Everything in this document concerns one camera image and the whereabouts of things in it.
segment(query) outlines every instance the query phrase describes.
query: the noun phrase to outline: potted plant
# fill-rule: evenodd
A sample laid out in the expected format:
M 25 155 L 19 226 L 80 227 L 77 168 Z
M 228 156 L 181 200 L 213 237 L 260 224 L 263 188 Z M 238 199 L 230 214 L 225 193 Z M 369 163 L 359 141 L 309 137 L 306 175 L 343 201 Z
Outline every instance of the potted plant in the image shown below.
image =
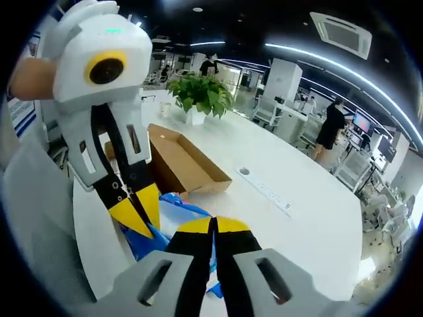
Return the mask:
M 210 113 L 222 117 L 231 108 L 233 97 L 226 86 L 212 76 L 188 73 L 167 85 L 176 105 L 187 113 L 186 123 L 203 124 Z

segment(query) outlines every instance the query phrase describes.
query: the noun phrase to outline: robotic arm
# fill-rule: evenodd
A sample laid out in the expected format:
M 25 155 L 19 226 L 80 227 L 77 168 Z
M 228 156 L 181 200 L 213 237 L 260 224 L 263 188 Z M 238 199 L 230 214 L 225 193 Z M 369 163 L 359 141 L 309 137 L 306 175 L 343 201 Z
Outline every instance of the robotic arm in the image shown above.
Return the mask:
M 76 178 L 98 192 L 112 217 L 154 238 L 150 228 L 160 228 L 159 202 L 147 169 L 151 154 L 139 97 L 152 44 L 117 12 L 115 1 L 79 2 L 50 32 L 43 55 L 58 63 L 54 101 Z M 99 130 L 109 134 L 127 191 L 106 160 Z M 85 165 L 82 148 L 94 171 Z M 316 292 L 309 274 L 276 251 L 262 250 L 246 225 L 224 217 L 182 225 L 166 252 L 154 251 L 123 272 L 110 294 L 80 313 L 199 316 L 213 241 L 229 316 L 350 316 L 337 314 L 347 306 Z

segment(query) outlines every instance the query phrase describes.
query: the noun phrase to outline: camera lens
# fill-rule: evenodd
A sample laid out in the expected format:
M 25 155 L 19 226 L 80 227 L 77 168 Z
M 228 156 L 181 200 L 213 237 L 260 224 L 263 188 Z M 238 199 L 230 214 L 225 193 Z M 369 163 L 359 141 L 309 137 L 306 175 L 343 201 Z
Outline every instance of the camera lens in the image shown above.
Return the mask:
M 91 69 L 90 80 L 98 85 L 108 84 L 118 78 L 123 70 L 124 64 L 119 59 L 103 59 Z

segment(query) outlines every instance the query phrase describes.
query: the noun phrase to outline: blue plastic bag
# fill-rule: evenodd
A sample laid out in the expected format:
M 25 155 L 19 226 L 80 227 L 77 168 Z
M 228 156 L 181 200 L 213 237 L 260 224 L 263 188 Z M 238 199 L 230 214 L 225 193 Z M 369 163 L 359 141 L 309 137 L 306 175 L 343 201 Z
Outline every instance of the blue plastic bag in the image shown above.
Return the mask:
M 147 224 L 153 233 L 154 238 L 150 239 L 138 232 L 120 225 L 126 240 L 131 248 L 136 261 L 140 261 L 148 253 L 154 250 L 164 251 L 169 240 L 173 237 L 180 225 L 195 219 L 211 217 L 211 215 L 195 206 L 185 203 L 177 194 L 169 193 L 159 197 L 161 230 L 157 230 L 152 225 Z M 207 291 L 211 291 L 220 299 L 222 298 L 220 283 L 216 275 L 216 257 L 213 243 L 212 255 L 210 259 L 210 280 Z

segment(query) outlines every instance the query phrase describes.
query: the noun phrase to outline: green plant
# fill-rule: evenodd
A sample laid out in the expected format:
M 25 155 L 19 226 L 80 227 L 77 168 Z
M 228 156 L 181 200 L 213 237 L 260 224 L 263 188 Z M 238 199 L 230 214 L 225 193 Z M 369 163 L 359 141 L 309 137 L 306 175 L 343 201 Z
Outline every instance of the green plant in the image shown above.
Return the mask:
M 233 97 L 226 86 L 212 76 L 200 76 L 188 73 L 177 81 L 167 84 L 173 96 L 176 96 L 176 104 L 188 112 L 196 105 L 199 112 L 213 113 L 219 118 L 231 109 Z

